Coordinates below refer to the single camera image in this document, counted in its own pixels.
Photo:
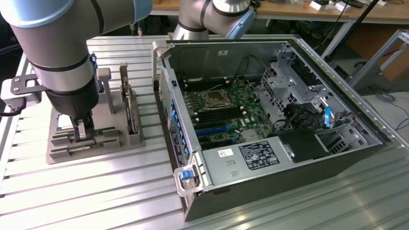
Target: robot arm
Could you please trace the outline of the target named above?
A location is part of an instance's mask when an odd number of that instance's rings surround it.
[[[251,0],[181,0],[173,40],[208,39],[208,30],[239,39],[253,20]]]
[[[87,40],[145,18],[151,0],[2,0],[27,58],[51,100],[80,131],[93,129],[97,104]]]

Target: warning label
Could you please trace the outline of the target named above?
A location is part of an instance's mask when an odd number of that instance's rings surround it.
[[[268,141],[243,145],[239,148],[251,170],[261,169],[280,163]]]

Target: aluminum workbench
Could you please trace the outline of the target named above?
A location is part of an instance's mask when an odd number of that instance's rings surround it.
[[[0,124],[0,229],[409,229],[409,155],[389,148],[337,177],[185,223],[152,87],[151,43],[165,36],[99,37],[99,67],[128,62],[145,147],[48,165],[51,104]],[[18,74],[31,73],[26,57]]]

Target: circuit board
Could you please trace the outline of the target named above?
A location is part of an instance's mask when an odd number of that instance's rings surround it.
[[[249,141],[243,135],[245,130],[255,131],[259,139],[265,138],[273,131],[273,124],[259,103],[260,100],[255,93],[259,94],[259,91],[251,83],[244,80],[236,80],[235,83],[224,87],[224,89],[215,88],[201,92],[184,92],[184,99],[189,116],[193,118],[192,122],[196,134],[199,130],[211,130],[215,128],[213,126],[201,126],[197,128],[199,124],[195,120],[195,115],[197,113],[217,111],[225,108],[243,108],[243,111],[245,111],[237,118],[220,118],[223,120],[219,120],[219,127],[228,127],[225,132],[197,136],[203,149],[212,149]]]

